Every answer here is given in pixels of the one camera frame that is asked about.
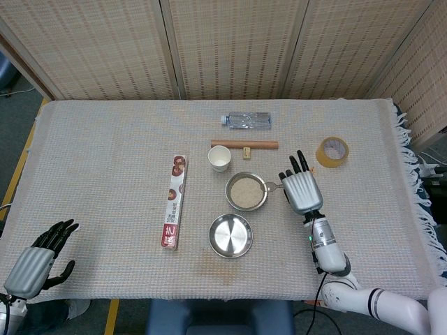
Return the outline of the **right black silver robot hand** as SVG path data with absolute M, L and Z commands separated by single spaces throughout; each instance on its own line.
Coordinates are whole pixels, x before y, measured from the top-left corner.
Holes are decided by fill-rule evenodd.
M 279 178 L 293 211 L 303 216 L 319 211 L 323 206 L 323 196 L 303 152 L 297 150 L 296 156 L 289 156 L 289 161 L 292 169 L 280 172 Z

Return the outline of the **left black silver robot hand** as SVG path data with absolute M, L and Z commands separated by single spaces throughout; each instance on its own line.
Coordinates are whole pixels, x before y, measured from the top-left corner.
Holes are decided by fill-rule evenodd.
M 51 278 L 50 272 L 68 238 L 78 228 L 73 219 L 60 221 L 24 249 L 3 285 L 7 294 L 13 299 L 29 300 L 65 282 L 75 267 L 74 260 L 60 275 Z

